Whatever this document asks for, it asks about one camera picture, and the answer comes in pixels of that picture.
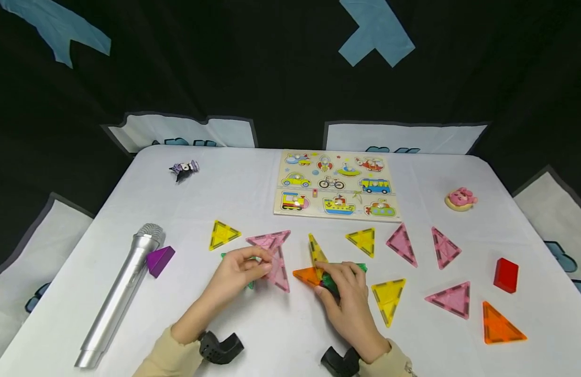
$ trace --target red block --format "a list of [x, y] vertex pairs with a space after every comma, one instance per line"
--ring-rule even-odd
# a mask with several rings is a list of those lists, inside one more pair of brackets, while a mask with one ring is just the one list
[[508, 259], [500, 258], [496, 263], [494, 285], [508, 293], [517, 291], [518, 265]]

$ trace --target black and white toy figure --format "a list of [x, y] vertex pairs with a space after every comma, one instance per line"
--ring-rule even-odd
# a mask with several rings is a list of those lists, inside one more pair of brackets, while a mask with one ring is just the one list
[[198, 172], [200, 170], [200, 167], [198, 166], [197, 162], [191, 160], [191, 162], [189, 163], [188, 162], [176, 163], [172, 168], [169, 168], [169, 170], [175, 173], [175, 175], [177, 176], [175, 182], [179, 183], [183, 182], [184, 179], [190, 177], [195, 172]]

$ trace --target microphone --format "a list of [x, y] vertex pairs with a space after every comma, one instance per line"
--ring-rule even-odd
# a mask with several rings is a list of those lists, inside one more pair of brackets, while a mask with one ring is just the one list
[[158, 249], [162, 235], [162, 227], [152, 223], [145, 224], [133, 235], [129, 255], [85, 337], [75, 367], [93, 369], [100, 363], [118, 325], [123, 320], [139, 282], [146, 274], [146, 255]]

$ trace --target hand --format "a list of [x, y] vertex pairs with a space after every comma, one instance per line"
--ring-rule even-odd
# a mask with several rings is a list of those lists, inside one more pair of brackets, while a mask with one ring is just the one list
[[[254, 257], [261, 258], [262, 263], [251, 259]], [[270, 262], [271, 255], [260, 247], [243, 247], [227, 253], [202, 295], [171, 327], [172, 337], [183, 345], [198, 339], [212, 318], [248, 283], [271, 271]]]
[[367, 303], [366, 274], [353, 262], [316, 262], [333, 278], [341, 294], [337, 304], [329, 290], [317, 286], [315, 293], [321, 299], [334, 328], [355, 348], [362, 360], [372, 364], [391, 350], [389, 342], [378, 332]]

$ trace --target child's hand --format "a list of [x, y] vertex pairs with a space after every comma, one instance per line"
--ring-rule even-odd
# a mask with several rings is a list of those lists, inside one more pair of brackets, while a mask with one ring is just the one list
[[[251, 259], [254, 257], [261, 258], [264, 263]], [[230, 251], [223, 257], [200, 299], [208, 302], [215, 310], [224, 308], [248, 283], [271, 271], [269, 262], [271, 255], [260, 247], [250, 246]]]
[[315, 292], [326, 308], [327, 317], [338, 333], [367, 364], [389, 352], [389, 342], [378, 332], [367, 303], [368, 288], [364, 271], [353, 262], [317, 262], [315, 266], [330, 274], [341, 294], [341, 302], [337, 304], [327, 289], [315, 287]]

